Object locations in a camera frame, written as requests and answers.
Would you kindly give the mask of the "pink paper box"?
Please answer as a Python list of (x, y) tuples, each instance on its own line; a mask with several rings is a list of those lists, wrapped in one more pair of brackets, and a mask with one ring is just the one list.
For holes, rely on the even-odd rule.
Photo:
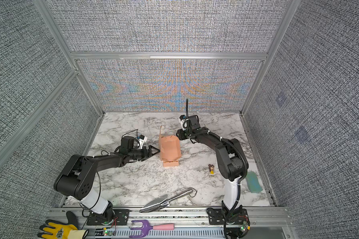
[(181, 158), (180, 140), (176, 135), (162, 135), (162, 126), (159, 134), (160, 160), (163, 167), (179, 166)]

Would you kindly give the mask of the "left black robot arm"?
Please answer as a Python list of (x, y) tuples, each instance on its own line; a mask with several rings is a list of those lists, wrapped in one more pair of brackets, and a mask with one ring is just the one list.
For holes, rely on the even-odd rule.
[(99, 172), (111, 168), (120, 168), (128, 163), (142, 162), (160, 153), (160, 149), (144, 145), (141, 137), (123, 136), (121, 145), (113, 152), (104, 155), (71, 156), (58, 175), (55, 191), (71, 196), (90, 212), (88, 222), (91, 225), (109, 225), (116, 219), (113, 204), (93, 189), (95, 177)]

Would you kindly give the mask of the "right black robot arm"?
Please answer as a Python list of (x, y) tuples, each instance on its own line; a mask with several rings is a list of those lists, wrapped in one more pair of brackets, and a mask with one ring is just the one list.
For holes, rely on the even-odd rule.
[(222, 200), (222, 217), (227, 224), (234, 224), (243, 215), (240, 203), (241, 182), (248, 173), (249, 164), (240, 145), (233, 138), (227, 139), (200, 126), (197, 115), (181, 115), (179, 117), (181, 129), (176, 136), (179, 140), (190, 140), (201, 143), (214, 150), (220, 174), (226, 180), (225, 193)]

